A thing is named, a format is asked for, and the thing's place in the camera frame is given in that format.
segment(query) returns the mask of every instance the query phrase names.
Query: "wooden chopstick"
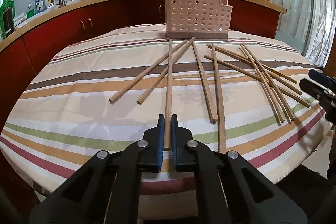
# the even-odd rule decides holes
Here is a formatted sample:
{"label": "wooden chopstick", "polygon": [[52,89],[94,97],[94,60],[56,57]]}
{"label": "wooden chopstick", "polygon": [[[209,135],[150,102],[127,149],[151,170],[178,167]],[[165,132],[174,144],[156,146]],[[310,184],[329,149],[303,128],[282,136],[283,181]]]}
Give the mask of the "wooden chopstick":
{"label": "wooden chopstick", "polygon": [[167,91],[166,91],[166,110],[165,110],[165,135],[163,148],[169,150],[170,145],[170,121],[171,121],[171,92],[173,79],[173,41],[169,40],[169,56],[168,56],[168,76],[167,76]]}
{"label": "wooden chopstick", "polygon": [[215,69],[215,84],[216,84],[215,86],[216,86],[217,114],[218,114],[218,151],[224,154],[226,151],[224,102],[221,86],[221,77],[219,75],[216,50],[214,45],[212,45],[211,53]]}
{"label": "wooden chopstick", "polygon": [[193,49],[194,49],[194,54],[195,54],[195,57],[196,57],[196,62],[197,62],[198,70],[199,70],[199,75],[201,76],[205,102],[206,102],[206,105],[207,105],[207,108],[208,108],[208,113],[209,113],[209,119],[210,119],[211,123],[216,123],[217,120],[218,120],[216,106],[215,106],[214,100],[211,96],[211,91],[210,91],[210,88],[209,88],[208,79],[205,75],[205,71],[204,71],[200,56],[198,54],[198,51],[197,51],[197,48],[196,48],[196,45],[195,45],[194,42],[193,42]]}
{"label": "wooden chopstick", "polygon": [[[192,44],[192,42],[195,40],[195,37],[193,37],[192,39],[189,40],[189,42],[187,44],[185,44],[185,46],[181,49],[181,51],[179,51],[178,53],[176,53],[176,56],[173,56],[173,64],[175,64],[178,60],[180,60],[180,58],[182,57],[182,55],[187,51],[187,49],[190,47],[190,45]],[[149,86],[144,93],[142,93],[142,95],[138,98],[137,103],[139,105],[141,105],[146,98],[151,94],[151,92],[153,91],[153,89],[156,88],[156,86],[161,82],[161,80],[165,77],[165,75],[168,72],[168,66],[162,71],[162,73],[160,73],[160,75],[156,78],[156,81]]]}
{"label": "wooden chopstick", "polygon": [[[206,58],[206,59],[208,59],[208,60],[211,60],[211,61],[213,60],[213,58],[212,58],[211,56],[207,55],[207,54],[204,55],[204,58]],[[233,69],[233,70],[236,70],[236,71],[238,71],[238,72],[240,72],[240,73],[242,73],[242,74],[245,74],[245,75],[247,75],[247,76],[249,76],[249,77],[251,77],[251,78],[253,78],[253,79],[255,79],[255,80],[261,82],[261,79],[260,79],[257,75],[255,75],[255,74],[253,74],[253,73],[250,73],[250,72],[248,72],[248,71],[246,71],[246,70],[244,70],[244,69],[242,69],[242,68],[239,68],[239,67],[237,67],[237,66],[235,66],[235,65],[232,65],[232,64],[230,64],[230,63],[228,63],[228,62],[225,62],[225,61],[223,61],[223,60],[219,60],[219,59],[217,59],[217,62],[220,63],[220,64],[222,64],[222,65],[224,65],[224,66],[226,66],[226,67],[228,67],[228,68],[231,68],[231,69]],[[282,88],[282,87],[280,87],[280,86],[278,86],[278,88],[279,88],[279,90],[280,90],[283,94],[285,94],[285,95],[287,95],[288,97],[291,97],[292,99],[296,100],[296,101],[299,102],[301,105],[303,105],[303,106],[305,106],[305,107],[310,107],[310,103],[308,103],[307,101],[305,101],[305,100],[303,100],[302,98],[298,97],[297,95],[295,95],[295,94],[289,92],[288,90],[285,90],[284,88]]]}
{"label": "wooden chopstick", "polygon": [[[244,56],[242,56],[238,53],[229,51],[227,49],[224,49],[224,48],[221,48],[221,47],[218,47],[218,46],[215,46],[215,49],[216,49],[217,52],[221,52],[221,53],[226,54],[226,55],[228,55],[228,56],[230,56],[230,57],[232,57],[236,60],[242,61],[245,64],[251,65],[251,62],[246,57],[244,57]],[[268,67],[267,65],[262,64],[262,66],[265,69],[267,69],[267,70],[269,70],[269,71],[271,71],[271,72],[273,72],[273,73],[275,73],[279,76],[282,76],[283,78],[287,79],[288,81],[291,81],[295,84],[297,83],[297,80],[293,79],[292,77],[289,77],[288,75],[285,75],[285,74],[283,74],[283,73],[281,73],[281,72],[279,72],[279,71],[277,71],[277,70],[275,70],[271,67]]]}
{"label": "wooden chopstick", "polygon": [[277,98],[275,97],[273,91],[271,90],[271,88],[268,85],[269,83],[266,81],[266,78],[264,77],[264,75],[259,70],[258,66],[254,62],[253,57],[250,55],[250,53],[242,45],[241,45],[241,47],[244,50],[247,57],[249,58],[250,62],[252,63],[253,68],[256,70],[257,74],[259,75],[259,78],[261,79],[261,82],[263,83],[263,88],[265,90],[266,96],[268,97],[268,100],[269,100],[270,104],[273,104],[273,106],[274,106],[274,108],[275,108],[275,110],[278,114],[279,120],[281,122],[284,122],[285,117],[284,117],[281,109],[279,108]]}
{"label": "wooden chopstick", "polygon": [[270,85],[272,88],[274,88],[276,94],[279,96],[283,106],[285,107],[289,118],[294,121],[294,113],[292,111],[292,109],[290,108],[290,106],[288,105],[286,99],[284,98],[284,96],[282,95],[282,93],[280,92],[279,88],[276,86],[276,84],[274,83],[273,79],[271,78],[271,76],[268,74],[268,72],[265,70],[265,68],[261,65],[261,63],[259,62],[259,60],[254,56],[254,54],[248,49],[248,47],[246,47],[246,45],[241,44],[242,47],[244,47],[244,49],[246,49],[248,51],[248,53],[250,54],[250,56],[254,59],[254,61],[257,63],[257,65],[259,66],[259,68],[261,69],[261,71],[264,73],[264,75],[266,76],[267,80],[269,81]]}
{"label": "wooden chopstick", "polygon": [[[183,42],[181,42],[179,45],[175,46],[173,48],[173,52],[176,52],[179,48],[181,48],[183,45],[185,45],[187,43],[187,41],[188,40],[186,39]],[[128,83],[121,90],[119,90],[117,93],[115,93],[113,96],[111,96],[110,99],[109,99],[110,103],[114,104],[116,101],[118,101],[128,90],[130,90],[136,83],[138,83],[147,73],[152,71],[157,65],[159,65],[164,60],[166,60],[168,55],[169,55],[169,52],[167,52],[165,55],[163,55],[161,58],[159,58],[153,65],[146,68],[142,73],[140,73],[130,83]]]}

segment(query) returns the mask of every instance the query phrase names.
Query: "green thermos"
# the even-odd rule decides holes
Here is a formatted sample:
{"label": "green thermos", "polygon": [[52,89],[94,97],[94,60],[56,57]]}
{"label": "green thermos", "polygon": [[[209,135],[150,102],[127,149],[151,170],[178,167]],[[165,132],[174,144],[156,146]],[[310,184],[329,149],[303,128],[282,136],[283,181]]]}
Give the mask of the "green thermos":
{"label": "green thermos", "polygon": [[15,6],[12,0],[3,0],[0,7],[0,27],[2,39],[15,31],[14,28]]}

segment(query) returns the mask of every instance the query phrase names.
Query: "plastic basket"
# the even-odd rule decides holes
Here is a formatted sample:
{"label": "plastic basket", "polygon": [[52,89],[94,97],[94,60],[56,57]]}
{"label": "plastic basket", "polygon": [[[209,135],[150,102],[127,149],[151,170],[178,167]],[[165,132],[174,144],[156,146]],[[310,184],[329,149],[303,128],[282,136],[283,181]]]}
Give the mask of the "plastic basket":
{"label": "plastic basket", "polygon": [[232,6],[227,0],[165,0],[168,38],[226,39]]}

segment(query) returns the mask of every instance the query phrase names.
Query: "table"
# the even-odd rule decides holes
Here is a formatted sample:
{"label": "table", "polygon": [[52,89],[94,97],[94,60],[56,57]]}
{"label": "table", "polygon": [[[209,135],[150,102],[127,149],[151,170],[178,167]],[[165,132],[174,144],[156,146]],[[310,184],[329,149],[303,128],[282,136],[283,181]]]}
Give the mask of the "table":
{"label": "table", "polygon": [[[210,54],[206,43],[196,41],[202,57]],[[240,43],[268,66],[298,81],[314,68],[290,46],[270,38],[230,31],[229,41],[214,44],[240,53]],[[120,151],[141,139],[146,129],[156,126],[158,115],[164,114],[166,78],[142,105],[136,101],[167,60],[115,104],[109,104],[108,98],[165,54],[168,44],[165,25],[139,25],[65,48],[16,103],[0,136],[1,150],[26,180],[53,191],[97,151]],[[217,58],[253,71],[224,54],[217,53]],[[212,63],[204,58],[202,62],[215,98]],[[310,108],[286,96],[296,118],[279,125],[259,82],[225,66],[219,69],[227,148],[238,151],[273,183],[280,181],[327,134],[330,123],[324,110],[305,93],[302,98],[311,103]],[[217,124],[209,122],[192,47],[173,67],[172,98],[172,113],[177,114],[179,125],[217,150]],[[164,152],[162,172],[144,173],[142,181],[140,219],[197,213],[193,174],[172,171],[169,151]]]}

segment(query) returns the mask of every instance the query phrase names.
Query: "wooden countertop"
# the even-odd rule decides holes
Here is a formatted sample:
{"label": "wooden countertop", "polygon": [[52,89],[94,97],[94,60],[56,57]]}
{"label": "wooden countertop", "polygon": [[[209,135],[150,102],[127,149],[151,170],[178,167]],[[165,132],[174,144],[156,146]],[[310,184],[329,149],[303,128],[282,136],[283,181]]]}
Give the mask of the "wooden countertop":
{"label": "wooden countertop", "polygon": [[[17,27],[14,33],[12,33],[9,37],[5,38],[2,42],[0,42],[0,52],[2,52],[7,46],[9,46],[12,42],[14,42],[20,36],[24,35],[29,30],[37,27],[38,25],[41,25],[42,23],[54,17],[57,17],[61,14],[67,13],[69,11],[72,11],[72,10],[75,10],[75,9],[78,9],[84,6],[88,6],[88,5],[92,5],[92,4],[104,2],[104,1],[109,1],[109,0],[83,0],[83,1],[70,4],[65,7],[61,7],[56,10],[52,10],[44,15],[41,15],[40,17],[37,17],[36,19],[33,19],[32,21],[28,22],[26,25],[22,27]],[[282,14],[287,13],[287,9],[279,5],[276,5],[272,2],[266,1],[266,0],[245,0],[245,1],[249,1],[252,3],[258,4],[258,5],[265,6],[267,8],[273,9]]]}

